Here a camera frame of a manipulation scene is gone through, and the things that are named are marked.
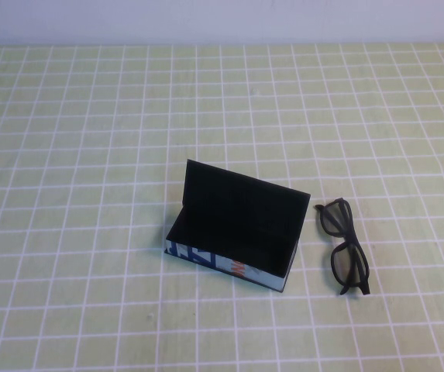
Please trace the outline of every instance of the white grid line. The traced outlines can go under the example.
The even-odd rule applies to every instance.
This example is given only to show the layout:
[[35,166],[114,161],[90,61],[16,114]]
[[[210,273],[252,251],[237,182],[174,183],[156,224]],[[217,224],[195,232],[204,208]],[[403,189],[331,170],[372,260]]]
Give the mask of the white grid line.
[[[172,59],[170,62],[170,97],[172,96],[172,90],[173,87],[171,85],[172,83],[172,77],[173,74],[171,73],[171,71],[174,68],[174,60]],[[172,108],[172,104],[171,101],[168,102],[168,127],[167,127],[167,145],[170,144],[170,114],[171,114],[171,108]],[[169,152],[169,148],[167,147],[167,159],[166,159],[166,167],[165,167],[165,180],[168,179],[168,152]],[[168,198],[168,187],[165,184],[165,190],[163,193],[163,200],[166,202]],[[167,221],[167,205],[165,204],[165,206],[163,207],[163,223],[166,223]],[[161,241],[164,242],[165,239],[167,238],[167,226],[163,226],[163,232],[161,235]],[[158,364],[160,363],[160,329],[161,329],[161,305],[163,302],[163,266],[164,266],[164,260],[161,260],[160,263],[160,293],[159,293],[159,299],[160,301],[158,302],[158,317],[157,317],[157,344],[156,344],[156,351],[155,351],[155,366],[154,366],[154,371],[158,372]]]
[[[75,55],[77,54],[77,47],[75,47],[74,48],[74,58],[72,59],[72,64],[74,63],[74,61],[75,61]],[[70,77],[67,79],[67,86],[65,87],[65,90],[67,90],[67,88],[68,88],[68,81],[70,80]],[[60,110],[63,108],[63,102],[61,102],[61,105],[60,105]],[[58,129],[58,125],[56,125],[55,126],[55,129],[54,129],[54,135],[53,135],[53,141],[52,141],[52,144],[54,144],[54,138],[55,138],[55,135],[56,135],[56,133],[57,133],[57,129]],[[72,189],[70,189],[70,191],[69,191],[69,195],[68,195],[68,202],[70,202],[70,199],[71,199],[71,193],[72,193]],[[62,223],[62,226],[65,226],[65,223],[66,223],[66,221],[67,221],[67,215],[68,215],[68,208],[67,208],[67,210],[65,211],[65,216],[64,216],[64,220],[63,220],[63,223]],[[43,318],[42,318],[42,320],[41,320],[41,325],[40,325],[40,333],[39,333],[39,339],[37,340],[37,345],[36,345],[36,352],[35,352],[35,354],[34,354],[34,361],[33,361],[33,369],[34,368],[36,368],[36,366],[37,366],[37,360],[38,360],[38,358],[39,358],[39,352],[40,352],[40,347],[41,347],[41,339],[42,339],[42,337],[43,337],[43,332],[44,332],[44,326],[45,326],[45,322],[46,322],[46,316],[47,316],[47,312],[48,312],[48,306],[50,305],[50,297],[51,297],[51,289],[52,289],[52,287],[53,287],[53,281],[54,281],[54,278],[56,277],[56,272],[57,272],[57,265],[58,265],[58,258],[59,258],[59,256],[60,256],[60,254],[61,254],[61,251],[60,251],[60,247],[61,247],[61,240],[62,240],[62,237],[63,237],[63,229],[61,230],[61,232],[60,232],[60,235],[59,235],[59,237],[58,237],[58,247],[57,247],[57,251],[56,251],[56,253],[55,253],[55,259],[54,259],[54,263],[53,263],[53,269],[52,269],[52,271],[51,271],[51,279],[50,279],[50,283],[49,283],[49,287],[48,287],[48,294],[47,294],[47,297],[46,297],[46,304],[45,304],[45,307],[44,307],[44,312],[43,312]]]
[[[97,60],[99,60],[99,54],[101,54],[101,50],[102,50],[101,47],[99,47]],[[98,63],[96,63],[96,71],[95,71],[95,75],[94,75],[93,81],[92,81],[93,85],[94,85],[94,82],[96,81],[97,69],[98,69]],[[86,112],[86,119],[84,121],[84,128],[82,130],[81,143],[84,141],[85,124],[88,123],[88,114],[89,114],[90,109],[91,109],[91,99],[89,99],[89,102],[88,102],[88,110]],[[109,161],[109,154],[110,154],[110,151],[108,151],[107,163]],[[105,187],[102,186],[101,201],[103,201],[104,193],[105,193]],[[100,214],[101,214],[101,206],[98,207],[98,218],[97,218],[98,223],[99,223],[99,219],[100,219]],[[97,237],[98,237],[98,230],[95,230],[95,236],[94,236],[94,241],[93,241],[93,245],[92,245],[91,262],[89,263],[88,278],[87,278],[87,282],[86,282],[86,286],[85,286],[84,302],[83,302],[84,304],[87,304],[87,302],[88,302],[89,284],[91,282],[91,271],[92,271],[92,264],[93,264],[93,259],[94,259],[94,252],[96,251],[96,239],[97,239]],[[82,309],[81,320],[79,322],[79,337],[77,338],[77,344],[75,346],[74,368],[77,367],[77,363],[78,363],[79,348],[80,348],[81,339],[82,339],[81,335],[82,335],[82,329],[83,329],[83,326],[84,326],[84,314],[85,314],[85,310]]]

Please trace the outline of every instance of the table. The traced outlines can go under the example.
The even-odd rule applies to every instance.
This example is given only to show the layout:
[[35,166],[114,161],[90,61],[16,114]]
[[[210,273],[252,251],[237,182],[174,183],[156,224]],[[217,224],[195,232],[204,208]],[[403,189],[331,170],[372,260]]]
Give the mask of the table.
[[[186,159],[346,198],[284,293],[162,253]],[[0,370],[444,371],[444,43],[0,47]]]

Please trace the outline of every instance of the white wall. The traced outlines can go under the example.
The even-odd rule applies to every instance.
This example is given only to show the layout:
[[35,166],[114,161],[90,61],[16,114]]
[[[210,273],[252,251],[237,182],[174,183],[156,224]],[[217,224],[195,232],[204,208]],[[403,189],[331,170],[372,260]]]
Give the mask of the white wall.
[[0,43],[444,40],[443,0],[0,0]]

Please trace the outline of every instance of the light green tablecloth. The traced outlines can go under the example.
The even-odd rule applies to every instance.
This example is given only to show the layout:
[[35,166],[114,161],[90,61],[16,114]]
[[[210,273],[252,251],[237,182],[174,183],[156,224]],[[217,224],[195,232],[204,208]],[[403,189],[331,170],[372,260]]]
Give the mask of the light green tablecloth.
[[[344,197],[283,294],[162,254],[186,159]],[[0,48],[0,370],[444,371],[444,44]]]

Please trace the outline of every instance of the black eyeglasses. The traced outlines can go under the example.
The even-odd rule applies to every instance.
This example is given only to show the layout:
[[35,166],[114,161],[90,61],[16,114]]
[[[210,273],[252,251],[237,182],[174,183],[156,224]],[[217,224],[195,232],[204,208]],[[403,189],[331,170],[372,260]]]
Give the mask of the black eyeglasses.
[[351,206],[339,198],[325,206],[316,205],[315,208],[320,213],[320,222],[325,232],[345,240],[332,251],[331,258],[333,276],[342,285],[340,294],[345,294],[351,287],[358,287],[364,295],[369,295],[370,267],[354,231]]

